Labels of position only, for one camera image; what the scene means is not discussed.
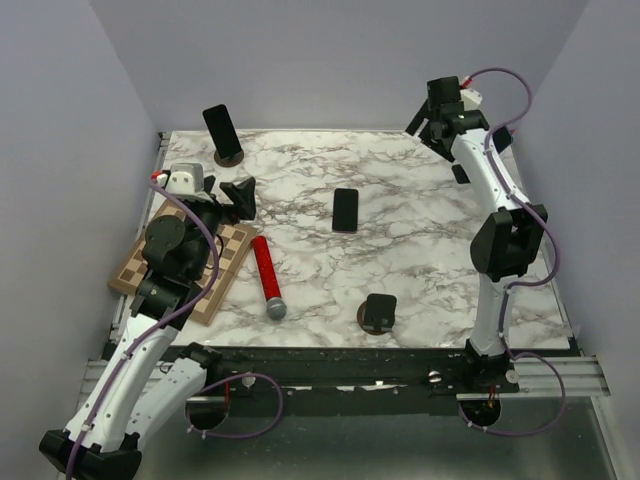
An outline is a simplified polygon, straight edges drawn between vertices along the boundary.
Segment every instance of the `screw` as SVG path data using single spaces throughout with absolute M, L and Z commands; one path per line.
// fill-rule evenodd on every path
M 518 372 L 516 372 L 515 370 L 508 370 L 507 373 L 504 374 L 504 378 L 507 379 L 507 382 L 511 384 L 516 384 L 518 383 L 520 376 L 518 375 Z
M 256 383 L 256 377 L 244 377 L 242 379 L 242 384 L 247 388 L 251 388 L 254 383 Z
M 442 375 L 440 375 L 440 372 L 437 370 L 429 372 L 427 378 L 429 379 L 429 383 L 440 383 L 442 381 Z

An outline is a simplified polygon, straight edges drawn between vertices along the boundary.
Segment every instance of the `table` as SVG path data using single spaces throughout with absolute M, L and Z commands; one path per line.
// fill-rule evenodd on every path
M 240 131 L 237 167 L 213 161 L 208 132 L 173 132 L 163 168 L 200 162 L 217 185 L 257 180 L 254 222 L 269 239 L 289 312 L 265 314 L 255 258 L 249 254 L 208 327 L 187 322 L 174 345 L 462 347 L 476 314 L 478 274 L 469 245 L 486 215 L 451 164 L 400 132 Z M 513 156 L 503 154 L 514 178 Z M 333 191 L 360 192 L 356 234 L 331 231 Z M 150 215 L 162 203 L 153 199 Z M 541 255 L 530 275 L 547 272 Z M 393 332 L 372 336 L 356 323 L 370 293 L 398 298 Z M 567 348 L 551 286 L 518 292 L 511 343 Z

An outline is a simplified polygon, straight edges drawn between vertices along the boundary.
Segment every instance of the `white panel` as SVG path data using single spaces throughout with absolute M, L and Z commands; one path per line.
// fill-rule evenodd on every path
M 505 66 L 540 85 L 586 0 L 91 0 L 153 120 L 204 129 L 404 128 L 427 80 Z M 477 82 L 488 118 L 521 87 Z
M 86 0 L 2 2 L 0 58 L 0 478 L 46 480 L 38 443 L 107 338 L 158 138 Z
M 640 3 L 592 0 L 516 132 L 527 190 L 564 252 L 558 284 L 600 359 L 640 472 Z

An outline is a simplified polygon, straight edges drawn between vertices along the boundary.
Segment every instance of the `chessboard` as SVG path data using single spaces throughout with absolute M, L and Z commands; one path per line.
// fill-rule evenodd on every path
M 154 219 L 162 215 L 175 215 L 184 219 L 182 210 L 166 201 L 154 215 Z M 220 225 L 218 233 L 224 242 L 224 249 L 220 258 L 220 273 L 213 284 L 213 288 L 207 295 L 198 302 L 193 313 L 189 317 L 204 325 L 210 325 L 215 313 L 220 308 L 224 297 L 227 295 L 233 280 L 236 278 L 238 269 L 244 263 L 247 253 L 251 249 L 251 241 L 256 237 L 258 231 L 250 225 Z M 133 248 L 120 264 L 116 272 L 109 279 L 109 286 L 125 295 L 135 295 L 138 285 L 147 273 L 147 264 L 142 258 L 144 248 L 144 232 L 138 238 Z M 220 239 L 216 238 L 216 246 L 220 251 Z M 209 261 L 205 267 L 204 274 L 198 285 L 206 285 L 213 273 L 213 254 L 209 256 Z

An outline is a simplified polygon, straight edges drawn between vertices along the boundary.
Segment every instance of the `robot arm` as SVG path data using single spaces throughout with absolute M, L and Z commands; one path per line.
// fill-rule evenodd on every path
M 173 165 L 170 172 L 155 174 L 155 178 L 213 235 L 221 223 L 255 217 L 253 178 L 237 186 L 220 185 L 233 201 L 231 205 L 222 205 L 211 195 L 215 178 L 205 179 L 201 165 Z M 136 291 L 132 316 L 115 353 L 65 429 L 47 432 L 40 443 L 40 451 L 59 471 L 80 480 L 132 479 L 148 438 L 205 383 L 213 383 L 222 374 L 220 354 L 192 344 L 183 349 L 170 372 L 141 397 L 157 362 L 191 314 L 193 308 L 188 305 L 201 295 L 202 288 L 196 282 L 210 254 L 209 242 L 189 218 L 156 218 L 145 231 L 145 241 L 142 256 L 149 268 Z M 174 312 L 177 316 L 169 321 L 168 315 Z M 87 425 L 93 411 L 95 416 Z M 67 472 L 68 464 L 73 465 L 73 472 Z
M 510 295 L 501 325 L 505 288 L 524 275 L 535 260 L 543 230 L 507 195 L 486 157 L 484 144 L 489 124 L 477 110 L 482 97 L 461 87 L 457 77 L 430 81 L 427 89 L 427 101 L 406 131 L 418 135 L 425 145 L 450 162 L 458 162 L 454 168 L 462 169 L 488 215 L 471 242 L 471 259 L 480 274 L 480 294 L 467 351 L 476 363 L 484 364 L 482 369 L 488 363 L 504 369 L 508 358 L 501 335 L 508 335 L 513 299 Z M 511 193 L 528 203 L 528 198 L 500 161 L 493 140 L 490 148 L 493 158 L 497 159 L 498 171 L 511 186 Z M 546 220 L 547 213 L 542 205 L 533 206 L 533 209 Z

